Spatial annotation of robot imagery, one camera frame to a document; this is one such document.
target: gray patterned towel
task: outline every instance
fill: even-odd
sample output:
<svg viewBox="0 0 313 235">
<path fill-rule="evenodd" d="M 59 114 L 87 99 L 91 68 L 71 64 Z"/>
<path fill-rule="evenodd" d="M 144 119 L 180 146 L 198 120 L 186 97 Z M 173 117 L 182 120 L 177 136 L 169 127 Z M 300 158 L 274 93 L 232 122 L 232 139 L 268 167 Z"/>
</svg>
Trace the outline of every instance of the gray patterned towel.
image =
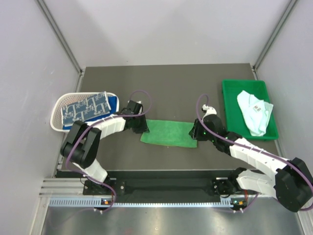
<svg viewBox="0 0 313 235">
<path fill-rule="evenodd" d="M 100 92 L 81 101 L 61 108 L 62 123 L 71 126 L 75 121 L 85 121 L 110 113 L 111 107 L 106 92 Z"/>
</svg>

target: laundry basket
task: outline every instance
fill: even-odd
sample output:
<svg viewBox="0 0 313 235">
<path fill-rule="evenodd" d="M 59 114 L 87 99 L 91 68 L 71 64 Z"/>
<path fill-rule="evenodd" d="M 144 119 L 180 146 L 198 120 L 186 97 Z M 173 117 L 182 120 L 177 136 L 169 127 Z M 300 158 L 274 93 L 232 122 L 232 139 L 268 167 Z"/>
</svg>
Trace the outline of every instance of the laundry basket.
<svg viewBox="0 0 313 235">
<path fill-rule="evenodd" d="M 50 125 L 53 130 L 60 131 L 60 132 L 69 132 L 69 130 L 63 130 L 62 125 L 62 114 L 61 108 L 67 104 L 71 104 L 87 97 L 90 97 L 93 94 L 98 94 L 99 92 L 84 92 L 84 93 L 67 93 L 61 96 L 58 101 L 55 103 L 54 108 L 52 110 Z M 108 96 L 116 96 L 113 93 L 107 92 Z M 116 104 L 116 112 L 119 110 L 119 100 L 116 96 L 117 104 Z"/>
</svg>

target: white cloth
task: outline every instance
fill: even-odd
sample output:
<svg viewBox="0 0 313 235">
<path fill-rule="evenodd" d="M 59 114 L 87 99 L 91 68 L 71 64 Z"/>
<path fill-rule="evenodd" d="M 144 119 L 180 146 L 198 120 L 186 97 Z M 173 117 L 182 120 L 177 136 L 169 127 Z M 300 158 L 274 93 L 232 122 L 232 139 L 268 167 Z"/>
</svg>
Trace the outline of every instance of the white cloth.
<svg viewBox="0 0 313 235">
<path fill-rule="evenodd" d="M 251 135 L 263 136 L 266 133 L 273 105 L 257 99 L 246 91 L 242 91 L 237 96 L 237 101 Z"/>
</svg>

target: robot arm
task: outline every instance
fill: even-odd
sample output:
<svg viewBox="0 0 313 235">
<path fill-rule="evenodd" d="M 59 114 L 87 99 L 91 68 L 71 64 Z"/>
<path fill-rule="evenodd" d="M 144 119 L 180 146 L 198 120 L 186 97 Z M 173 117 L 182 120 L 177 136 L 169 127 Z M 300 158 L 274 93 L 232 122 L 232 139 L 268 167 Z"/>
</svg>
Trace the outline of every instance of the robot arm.
<svg viewBox="0 0 313 235">
<path fill-rule="evenodd" d="M 202 111 L 205 112 L 202 121 L 211 131 L 235 143 L 246 145 L 250 149 L 230 144 L 208 133 L 198 119 L 195 120 L 194 127 L 189 135 L 194 140 L 212 141 L 219 151 L 240 159 L 263 172 L 263 174 L 259 174 L 241 167 L 234 170 L 228 177 L 232 192 L 242 191 L 243 189 L 260 192 L 274 197 L 285 208 L 293 212 L 297 212 L 311 199 L 312 192 L 309 186 L 290 166 L 265 155 L 265 150 L 251 144 L 242 136 L 227 131 L 213 107 L 204 105 Z M 313 178 L 302 160 L 298 158 L 292 161 L 284 160 L 297 167 L 310 182 L 313 182 Z"/>
<path fill-rule="evenodd" d="M 126 108 L 113 116 L 136 115 L 142 113 L 142 111 L 143 106 L 140 102 L 130 100 Z M 99 182 L 104 182 L 108 175 L 106 170 L 103 169 L 100 163 L 96 160 L 100 140 L 113 133 L 128 130 L 130 128 L 132 128 L 133 132 L 137 134 L 149 131 L 145 115 L 139 117 L 113 116 L 111 116 L 111 119 L 103 121 L 91 128 L 85 135 L 86 137 L 84 140 L 79 143 L 70 159 L 70 161 L 80 168 L 87 176 L 90 176 Z M 98 120 L 88 123 L 82 121 L 74 122 L 61 147 L 61 155 L 67 158 L 81 134 L 87 129 L 88 125 L 95 122 L 98 122 Z"/>
</svg>

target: green plastic basket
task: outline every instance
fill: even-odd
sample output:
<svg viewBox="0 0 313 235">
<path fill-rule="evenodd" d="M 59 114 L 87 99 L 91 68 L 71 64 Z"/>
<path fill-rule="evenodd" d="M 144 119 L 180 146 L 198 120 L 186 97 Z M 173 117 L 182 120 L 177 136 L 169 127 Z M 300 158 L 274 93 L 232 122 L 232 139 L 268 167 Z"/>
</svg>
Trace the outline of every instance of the green plastic basket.
<svg viewBox="0 0 313 235">
<path fill-rule="evenodd" d="M 268 91 L 264 81 L 253 80 L 224 80 L 222 82 L 222 91 L 225 103 L 225 116 L 228 131 L 233 131 L 242 135 L 247 140 L 276 140 L 278 131 L 273 113 L 270 116 L 266 134 L 264 136 L 252 136 L 245 124 L 243 114 L 239 108 L 237 95 L 243 90 L 255 95 L 258 99 L 268 103 Z"/>
</svg>

